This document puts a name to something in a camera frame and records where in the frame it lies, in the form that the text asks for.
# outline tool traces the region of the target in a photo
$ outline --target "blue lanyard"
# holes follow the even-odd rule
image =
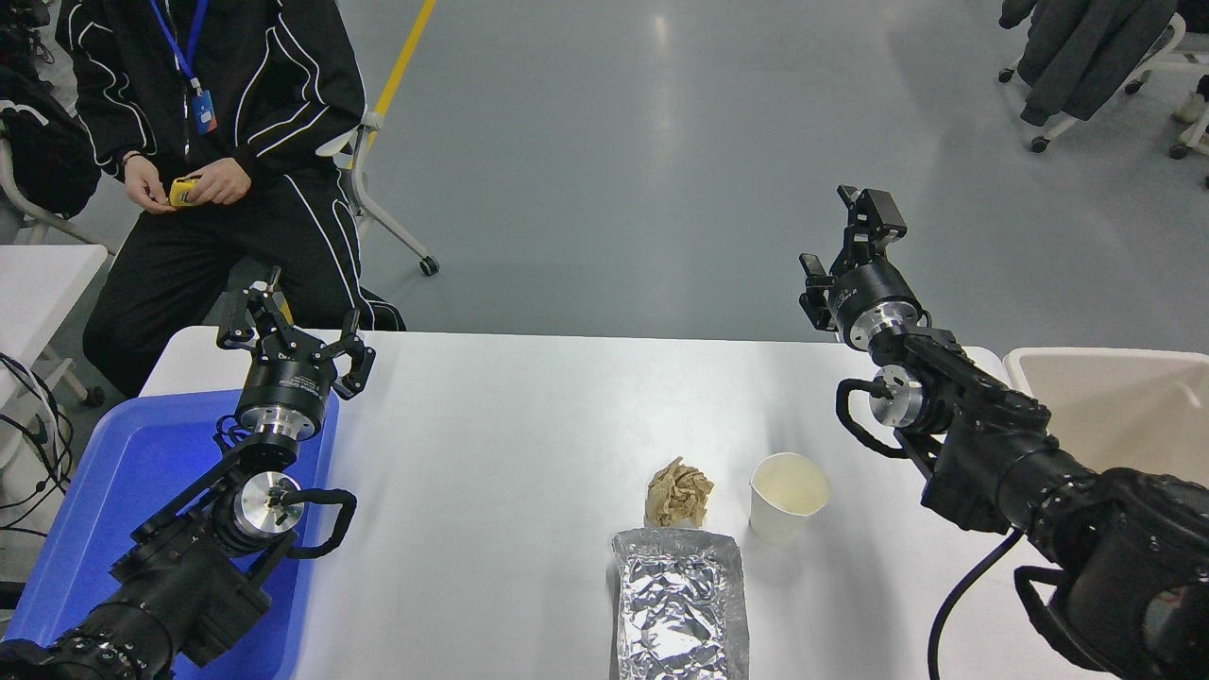
[[[180,70],[189,79],[189,83],[193,86],[198,96],[202,93],[202,82],[193,74],[193,56],[197,53],[197,39],[202,36],[202,22],[206,21],[206,7],[208,5],[209,0],[197,0],[197,10],[193,11],[193,24],[189,28],[189,56],[186,57],[181,53],[180,45],[177,45],[177,39],[172,36],[168,23],[163,21],[160,5],[156,4],[156,0],[151,0],[151,11],[155,12],[155,18],[160,19],[160,28],[163,30],[163,36],[168,39],[168,46],[177,54]]]

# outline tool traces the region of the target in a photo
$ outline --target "id badge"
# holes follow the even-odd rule
[[[201,94],[193,97],[192,108],[197,134],[209,134],[218,129],[219,121],[214,117],[214,102],[210,100],[209,90],[203,90]]]

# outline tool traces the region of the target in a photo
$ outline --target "silver metal flange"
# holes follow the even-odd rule
[[[869,396],[873,417],[886,427],[908,427],[924,413],[924,385],[909,370],[890,364],[878,371],[879,380],[890,390],[890,398]]]
[[[310,417],[280,404],[250,408],[239,416],[239,423],[251,432],[282,434],[295,442],[314,437],[314,423]]]
[[[862,352],[869,351],[869,341],[873,336],[887,328],[902,327],[902,325],[918,325],[919,324],[919,310],[915,305],[910,302],[904,302],[902,300],[893,300],[890,302],[877,304],[852,323],[852,328],[849,330],[848,336],[852,341],[852,346]]]
[[[302,505],[270,506],[285,491],[299,491],[299,483],[280,472],[261,472],[249,479],[235,500],[235,521],[251,538],[272,538],[294,529],[302,519]]]

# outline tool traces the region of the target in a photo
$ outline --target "chair wheel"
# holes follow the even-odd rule
[[[434,273],[441,271],[441,265],[435,258],[429,255],[420,260],[420,271],[422,271],[424,276],[433,276]]]
[[[88,387],[87,391],[88,396],[85,397],[83,399],[80,399],[81,405],[85,405],[89,409],[94,409],[105,403],[105,391],[100,387],[100,385]]]

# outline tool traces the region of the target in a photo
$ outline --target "hand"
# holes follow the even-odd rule
[[[131,156],[125,172],[126,196],[131,201],[154,215],[177,212],[168,204],[168,195],[160,184],[160,171],[146,156]]]
[[[189,177],[197,178],[197,184],[189,190],[186,198],[195,206],[202,203],[230,206],[243,198],[248,189],[251,189],[251,178],[243,172],[235,159],[214,161]]]

